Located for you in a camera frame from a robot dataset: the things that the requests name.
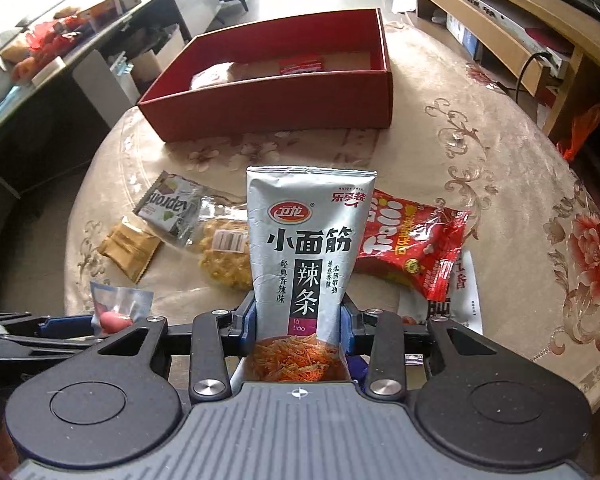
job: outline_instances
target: red oval logo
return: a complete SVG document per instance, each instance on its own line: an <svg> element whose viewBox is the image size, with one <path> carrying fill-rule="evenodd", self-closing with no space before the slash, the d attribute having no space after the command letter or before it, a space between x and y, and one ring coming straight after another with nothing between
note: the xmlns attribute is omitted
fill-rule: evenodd
<svg viewBox="0 0 600 480"><path fill-rule="evenodd" d="M286 200L269 208L269 216L281 224L299 224L311 218L312 211L301 202Z"/></svg>

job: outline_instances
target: red box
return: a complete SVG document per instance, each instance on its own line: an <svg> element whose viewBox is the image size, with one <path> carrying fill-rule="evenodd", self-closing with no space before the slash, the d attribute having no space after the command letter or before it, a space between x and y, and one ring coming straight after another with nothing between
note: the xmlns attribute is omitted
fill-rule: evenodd
<svg viewBox="0 0 600 480"><path fill-rule="evenodd" d="M297 56L337 60L346 58L344 53L367 52L364 70L271 75L189 89L195 74L219 63ZM304 14L202 34L138 105L165 142L309 128L387 128L393 81L380 10Z"/></svg>

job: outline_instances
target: beige floral tablecloth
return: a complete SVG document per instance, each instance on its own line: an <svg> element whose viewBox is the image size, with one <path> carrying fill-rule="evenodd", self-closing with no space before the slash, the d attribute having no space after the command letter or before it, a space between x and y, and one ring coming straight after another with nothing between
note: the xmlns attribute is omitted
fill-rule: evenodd
<svg viewBox="0 0 600 480"><path fill-rule="evenodd" d="M478 68L419 30L385 29L394 72L389 130L263 132L165 145L137 108L129 110L100 146L75 201L66 311L91 309L92 279L132 285L95 248L121 217L132 216L162 170L238 195L250 164L377 170L376 186L385 192L471 210L466 244L484 334L572 381L596 408L597 208L534 122ZM171 323L242 299L204 276L195 255L167 244L139 286L155 292L154 312ZM360 308L397 308L391 283L355 274L347 290ZM173 373L186 384L185 368L176 362Z"/></svg>

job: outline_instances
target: ribbed gray surface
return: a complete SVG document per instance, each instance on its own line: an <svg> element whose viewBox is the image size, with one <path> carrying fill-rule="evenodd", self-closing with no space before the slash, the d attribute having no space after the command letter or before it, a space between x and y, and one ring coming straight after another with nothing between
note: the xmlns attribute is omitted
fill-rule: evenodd
<svg viewBox="0 0 600 480"><path fill-rule="evenodd" d="M309 392L291 395L297 387ZM579 480L567 465L503 475L437 452L400 407L363 399L353 384L246 383L238 396L201 404L164 446L99 472L27 462L15 480Z"/></svg>

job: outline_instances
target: purple label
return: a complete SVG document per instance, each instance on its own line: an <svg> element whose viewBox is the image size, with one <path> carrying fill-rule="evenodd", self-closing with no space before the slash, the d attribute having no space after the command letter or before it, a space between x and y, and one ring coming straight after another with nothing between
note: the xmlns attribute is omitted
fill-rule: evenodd
<svg viewBox="0 0 600 480"><path fill-rule="evenodd" d="M289 335L311 335L315 334L318 327L318 320L308 317L290 317L289 318Z"/></svg>

